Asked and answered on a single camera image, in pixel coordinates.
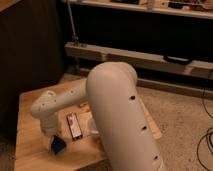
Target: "cable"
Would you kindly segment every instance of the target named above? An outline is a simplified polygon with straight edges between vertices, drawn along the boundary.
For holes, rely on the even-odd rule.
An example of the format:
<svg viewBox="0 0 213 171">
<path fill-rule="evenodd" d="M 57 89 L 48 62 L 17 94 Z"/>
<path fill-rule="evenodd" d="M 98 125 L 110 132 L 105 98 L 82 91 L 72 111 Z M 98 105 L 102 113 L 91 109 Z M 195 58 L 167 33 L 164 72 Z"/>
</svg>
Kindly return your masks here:
<svg viewBox="0 0 213 171">
<path fill-rule="evenodd" d="M 208 77 L 207 77 L 207 82 L 206 84 L 209 82 L 210 78 L 211 78 L 211 75 L 212 75 L 212 72 L 213 72 L 213 69 L 211 69 L 209 71 L 209 74 L 208 74 Z M 209 117 L 211 119 L 213 119 L 213 115 L 208 111 L 207 107 L 206 107 L 206 104 L 205 104 L 205 93 L 206 93 L 206 85 L 204 86 L 203 88 L 203 94 L 202 94 L 202 104 L 203 104 L 203 107 L 204 107 L 204 110 L 206 111 L 206 113 L 209 115 Z M 212 142 L 212 136 L 213 136 L 213 127 L 209 128 L 207 130 L 207 133 L 205 135 L 203 135 L 201 137 L 201 139 L 199 140 L 198 142 L 198 145 L 197 145 L 197 159 L 200 163 L 200 165 L 207 171 L 211 171 L 209 168 L 207 168 L 207 166 L 204 165 L 204 163 L 201 161 L 200 159 L 200 155 L 199 155 L 199 149 L 200 149 L 200 144 L 201 142 L 206 139 L 206 143 L 207 143 L 207 146 L 208 146 L 208 149 L 211 153 L 211 155 L 213 155 L 213 142 Z"/>
<path fill-rule="evenodd" d="M 196 153 L 196 154 L 197 154 L 197 159 L 198 159 L 200 165 L 201 165 L 204 169 L 206 169 L 207 171 L 211 171 L 211 170 L 210 170 L 209 168 L 207 168 L 207 166 L 205 166 L 205 165 L 203 164 L 203 162 L 201 161 L 200 155 L 199 155 L 199 149 L 200 149 L 200 144 L 201 144 L 201 142 L 204 140 L 204 138 L 206 138 L 206 141 L 207 141 L 207 144 L 208 144 L 208 148 L 209 148 L 211 154 L 213 155 L 213 153 L 212 153 L 212 148 L 213 148 L 213 146 L 211 145 L 211 144 L 213 144 L 212 139 L 211 139 L 212 135 L 213 135 L 213 127 L 209 128 L 209 129 L 207 130 L 207 133 L 201 137 L 201 139 L 200 139 L 200 141 L 199 141 L 199 143 L 198 143 L 198 145 L 197 145 L 197 153 Z"/>
<path fill-rule="evenodd" d="M 211 69 L 211 70 L 209 71 L 206 84 L 209 82 L 209 80 L 210 80 L 210 78 L 211 78 L 211 75 L 212 75 L 212 72 L 213 72 L 213 69 Z M 208 109 L 207 109 L 207 107 L 206 107 L 206 104 L 205 104 L 205 94 L 206 94 L 206 86 L 204 86 L 204 88 L 203 88 L 202 104 L 203 104 L 203 107 L 204 107 L 204 110 L 206 111 L 206 113 L 209 115 L 210 118 L 213 119 L 213 115 L 208 111 Z"/>
</svg>

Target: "white cylinder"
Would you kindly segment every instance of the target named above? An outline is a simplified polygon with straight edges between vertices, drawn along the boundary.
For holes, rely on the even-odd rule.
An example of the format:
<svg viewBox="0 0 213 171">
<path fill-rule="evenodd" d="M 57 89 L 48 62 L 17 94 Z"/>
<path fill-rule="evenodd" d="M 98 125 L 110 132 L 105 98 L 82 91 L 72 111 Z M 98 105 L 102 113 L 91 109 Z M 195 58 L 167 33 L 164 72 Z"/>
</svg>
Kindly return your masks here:
<svg viewBox="0 0 213 171">
<path fill-rule="evenodd" d="M 95 67 L 86 83 L 92 114 L 113 171 L 165 171 L 135 80 L 128 64 Z"/>
</svg>

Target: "screw hole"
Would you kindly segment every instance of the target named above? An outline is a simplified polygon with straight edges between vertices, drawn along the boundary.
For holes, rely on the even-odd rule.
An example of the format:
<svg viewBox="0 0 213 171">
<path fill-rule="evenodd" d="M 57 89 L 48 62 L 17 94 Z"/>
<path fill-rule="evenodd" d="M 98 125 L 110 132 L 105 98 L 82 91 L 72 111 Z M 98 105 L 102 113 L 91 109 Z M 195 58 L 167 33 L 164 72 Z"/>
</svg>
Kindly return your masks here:
<svg viewBox="0 0 213 171">
<path fill-rule="evenodd" d="M 147 126 L 144 126 L 143 128 L 142 128 L 142 131 L 145 131 L 147 129 Z"/>
<path fill-rule="evenodd" d="M 135 96 L 131 96 L 129 100 L 135 100 Z"/>
<path fill-rule="evenodd" d="M 158 159 L 158 156 L 155 156 L 154 160 L 156 161 Z"/>
</svg>

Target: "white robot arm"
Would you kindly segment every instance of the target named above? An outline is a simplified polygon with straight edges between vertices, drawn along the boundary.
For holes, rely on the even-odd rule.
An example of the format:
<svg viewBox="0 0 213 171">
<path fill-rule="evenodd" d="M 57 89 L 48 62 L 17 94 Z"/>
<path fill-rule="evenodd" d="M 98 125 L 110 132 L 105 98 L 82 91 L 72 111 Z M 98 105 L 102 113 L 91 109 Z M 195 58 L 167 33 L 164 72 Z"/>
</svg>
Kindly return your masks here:
<svg viewBox="0 0 213 171">
<path fill-rule="evenodd" d="M 88 100 L 114 171 L 166 171 L 140 104 L 136 82 L 136 72 L 130 65 L 103 63 L 92 69 L 79 87 L 59 95 L 41 95 L 31 113 L 41 120 L 44 133 L 50 130 L 46 134 L 50 136 L 57 133 L 57 128 L 51 129 L 57 126 L 58 110 Z"/>
</svg>

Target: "wooden table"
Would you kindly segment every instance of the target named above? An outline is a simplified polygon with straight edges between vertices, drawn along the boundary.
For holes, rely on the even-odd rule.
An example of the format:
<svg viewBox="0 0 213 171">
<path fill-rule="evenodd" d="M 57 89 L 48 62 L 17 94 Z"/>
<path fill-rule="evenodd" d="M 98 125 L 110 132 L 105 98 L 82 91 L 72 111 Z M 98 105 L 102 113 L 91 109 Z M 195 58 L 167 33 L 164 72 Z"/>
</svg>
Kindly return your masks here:
<svg viewBox="0 0 213 171">
<path fill-rule="evenodd" d="M 31 104 L 43 91 L 49 89 L 59 93 L 78 85 L 81 81 L 68 82 L 20 95 L 15 160 L 16 171 L 77 170 L 106 159 L 100 139 L 97 136 L 91 135 L 86 126 L 88 118 L 91 117 L 88 113 L 88 105 L 84 107 L 71 106 L 59 111 L 59 120 L 62 123 L 62 135 L 67 143 L 67 148 L 57 156 L 45 150 L 42 145 L 43 135 L 40 131 L 39 121 L 29 113 Z M 143 107 L 154 137 L 160 138 L 160 130 L 144 105 Z M 75 142 L 72 141 L 66 121 L 66 115 L 70 112 L 77 113 L 84 136 L 83 139 Z"/>
</svg>

